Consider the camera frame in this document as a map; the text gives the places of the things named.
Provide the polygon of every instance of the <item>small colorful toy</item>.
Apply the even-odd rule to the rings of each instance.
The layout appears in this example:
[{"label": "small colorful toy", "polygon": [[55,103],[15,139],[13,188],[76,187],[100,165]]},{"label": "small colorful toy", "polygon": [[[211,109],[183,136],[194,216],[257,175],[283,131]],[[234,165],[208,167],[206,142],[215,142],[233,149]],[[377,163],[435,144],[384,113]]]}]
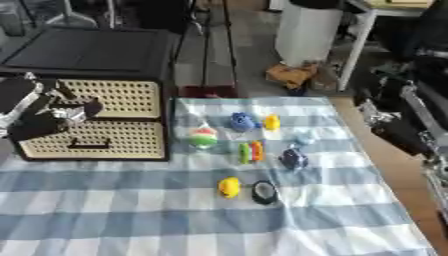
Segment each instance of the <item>small colorful toy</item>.
[{"label": "small colorful toy", "polygon": [[237,132],[247,132],[255,128],[261,128],[261,124],[255,122],[244,112],[233,113],[230,117],[230,126]]},{"label": "small colorful toy", "polygon": [[240,144],[240,161],[242,164],[263,161],[263,144],[260,141]]},{"label": "small colorful toy", "polygon": [[207,149],[218,142],[216,130],[209,127],[195,129],[190,134],[190,144],[199,148]]},{"label": "small colorful toy", "polygon": [[308,166],[309,160],[297,148],[289,148],[283,152],[279,160],[289,170],[302,170]]},{"label": "small colorful toy", "polygon": [[280,128],[280,119],[277,115],[269,115],[263,121],[264,128],[270,131],[275,131]]},{"label": "small colorful toy", "polygon": [[234,198],[240,193],[240,181],[236,177],[228,177],[218,183],[218,189],[226,198]]}]

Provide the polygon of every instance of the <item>toy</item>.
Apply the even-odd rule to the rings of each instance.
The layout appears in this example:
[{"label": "toy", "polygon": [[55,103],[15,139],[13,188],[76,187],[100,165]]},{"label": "toy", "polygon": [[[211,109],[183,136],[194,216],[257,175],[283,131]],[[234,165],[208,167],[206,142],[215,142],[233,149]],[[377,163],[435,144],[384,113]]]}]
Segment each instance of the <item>toy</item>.
[{"label": "toy", "polygon": [[263,144],[260,141],[240,144],[240,161],[242,164],[248,164],[253,161],[263,161]]},{"label": "toy", "polygon": [[218,142],[216,134],[216,130],[209,127],[195,129],[190,134],[190,144],[199,149],[207,149]]},{"label": "toy", "polygon": [[266,117],[263,123],[264,128],[266,128],[267,130],[275,131],[278,128],[280,128],[280,119],[278,118],[277,115],[270,115]]},{"label": "toy", "polygon": [[261,128],[259,123],[244,112],[233,113],[230,117],[230,126],[237,132],[247,132],[255,128]]},{"label": "toy", "polygon": [[236,177],[228,177],[218,183],[218,189],[226,198],[234,198],[240,193],[240,181]]},{"label": "toy", "polygon": [[279,157],[283,165],[290,170],[302,170],[308,166],[308,157],[297,148],[289,148]]},{"label": "toy", "polygon": [[262,205],[269,205],[278,201],[278,193],[270,181],[258,181],[252,186],[252,199]]}]

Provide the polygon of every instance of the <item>drawer handle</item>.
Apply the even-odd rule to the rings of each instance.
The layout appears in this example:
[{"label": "drawer handle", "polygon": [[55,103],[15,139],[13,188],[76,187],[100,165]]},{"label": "drawer handle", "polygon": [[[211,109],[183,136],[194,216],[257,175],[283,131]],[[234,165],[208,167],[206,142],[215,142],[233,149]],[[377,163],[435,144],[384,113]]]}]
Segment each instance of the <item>drawer handle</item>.
[{"label": "drawer handle", "polygon": [[77,138],[73,138],[70,145],[67,146],[69,149],[109,149],[111,140],[109,138],[104,140],[103,144],[79,144],[79,140]]}]

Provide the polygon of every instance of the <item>white table leg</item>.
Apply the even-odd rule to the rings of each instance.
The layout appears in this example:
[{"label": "white table leg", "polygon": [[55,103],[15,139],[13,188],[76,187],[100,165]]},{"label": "white table leg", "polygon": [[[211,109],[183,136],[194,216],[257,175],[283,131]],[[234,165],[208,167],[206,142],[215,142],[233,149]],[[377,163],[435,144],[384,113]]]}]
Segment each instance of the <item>white table leg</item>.
[{"label": "white table leg", "polygon": [[339,90],[344,91],[347,89],[348,82],[352,76],[353,70],[355,69],[356,63],[358,62],[359,56],[361,56],[364,45],[366,44],[367,38],[369,37],[370,31],[375,25],[377,14],[375,10],[371,10],[367,13],[367,18],[361,26],[358,33],[358,37],[353,45],[353,49],[350,52],[350,57],[345,63],[344,70],[342,72],[342,77],[339,81]]}]

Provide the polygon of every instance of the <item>white bin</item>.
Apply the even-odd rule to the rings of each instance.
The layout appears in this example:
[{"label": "white bin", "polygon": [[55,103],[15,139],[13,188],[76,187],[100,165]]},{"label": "white bin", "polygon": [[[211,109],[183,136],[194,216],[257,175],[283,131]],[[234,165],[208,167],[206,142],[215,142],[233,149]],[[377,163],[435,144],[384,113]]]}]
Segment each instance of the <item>white bin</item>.
[{"label": "white bin", "polygon": [[284,2],[276,49],[286,65],[299,67],[304,61],[325,61],[333,45],[342,11],[319,10]]}]

